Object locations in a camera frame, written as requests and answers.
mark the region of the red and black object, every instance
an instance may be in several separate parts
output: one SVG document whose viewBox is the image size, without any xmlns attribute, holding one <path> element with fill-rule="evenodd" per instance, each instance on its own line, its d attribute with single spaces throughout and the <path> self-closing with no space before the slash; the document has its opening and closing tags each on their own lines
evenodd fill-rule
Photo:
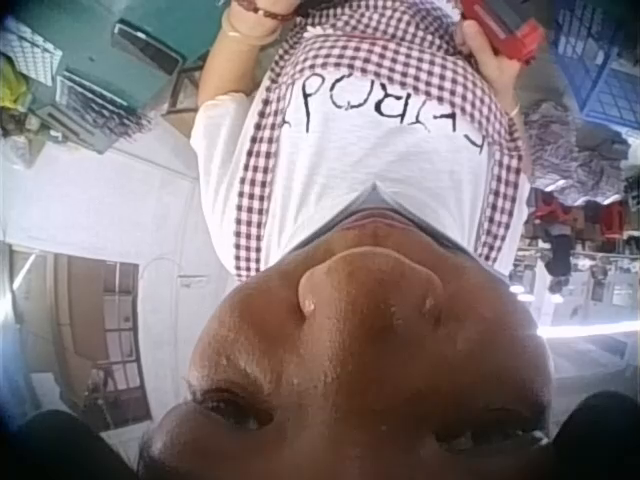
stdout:
<svg viewBox="0 0 640 480">
<path fill-rule="evenodd" d="M 464 18 L 480 24 L 505 57 L 530 63 L 544 40 L 544 28 L 521 0 L 461 0 Z"/>
</svg>

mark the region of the blue plastic crate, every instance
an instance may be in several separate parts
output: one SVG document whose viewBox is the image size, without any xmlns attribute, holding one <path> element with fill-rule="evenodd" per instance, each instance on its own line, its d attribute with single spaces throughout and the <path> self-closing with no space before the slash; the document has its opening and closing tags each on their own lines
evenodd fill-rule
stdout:
<svg viewBox="0 0 640 480">
<path fill-rule="evenodd" d="M 640 130 L 640 68 L 614 68 L 621 30 L 585 0 L 556 0 L 553 50 L 585 119 Z"/>
</svg>

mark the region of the gingham apron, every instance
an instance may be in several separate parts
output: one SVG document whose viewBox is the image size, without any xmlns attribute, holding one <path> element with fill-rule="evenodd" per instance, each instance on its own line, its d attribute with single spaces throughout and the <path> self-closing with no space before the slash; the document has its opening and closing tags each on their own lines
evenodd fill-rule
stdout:
<svg viewBox="0 0 640 480">
<path fill-rule="evenodd" d="M 482 134 L 490 166 L 475 253 L 498 258 L 513 217 L 522 163 L 517 127 L 453 40 L 453 23 L 429 0 L 350 0 L 298 18 L 267 74 L 236 207 L 235 269 L 261 268 L 287 92 L 314 72 L 353 74 L 448 105 Z"/>
</svg>

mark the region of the bangle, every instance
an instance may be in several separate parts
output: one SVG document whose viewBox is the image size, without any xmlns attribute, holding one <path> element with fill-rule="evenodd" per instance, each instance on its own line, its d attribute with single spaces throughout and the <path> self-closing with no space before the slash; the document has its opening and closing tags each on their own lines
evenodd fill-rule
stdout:
<svg viewBox="0 0 640 480">
<path fill-rule="evenodd" d="M 244 43 L 245 45 L 262 47 L 264 45 L 269 45 L 270 43 L 273 43 L 278 39 L 278 37 L 280 36 L 280 32 L 282 31 L 282 26 L 279 26 L 275 32 L 263 37 L 245 35 L 244 33 L 239 32 L 238 29 L 231 23 L 231 20 L 229 19 L 229 9 L 227 8 L 222 14 L 222 31 L 229 37 L 234 38 Z"/>
<path fill-rule="evenodd" d="M 518 103 L 518 106 L 516 108 L 513 109 L 513 112 L 511 112 L 509 114 L 510 118 L 515 118 L 516 115 L 518 115 L 520 113 L 520 103 Z"/>
<path fill-rule="evenodd" d="M 282 15 L 280 13 L 270 12 L 269 10 L 265 10 L 264 8 L 258 7 L 256 5 L 256 0 L 233 0 L 236 2 L 236 5 L 242 7 L 247 12 L 255 13 L 256 15 L 260 15 L 265 18 L 270 18 L 271 20 L 276 20 L 281 23 L 288 22 L 289 20 L 293 20 L 296 18 L 296 11 L 294 10 L 291 13 L 287 13 L 286 15 Z"/>
</svg>

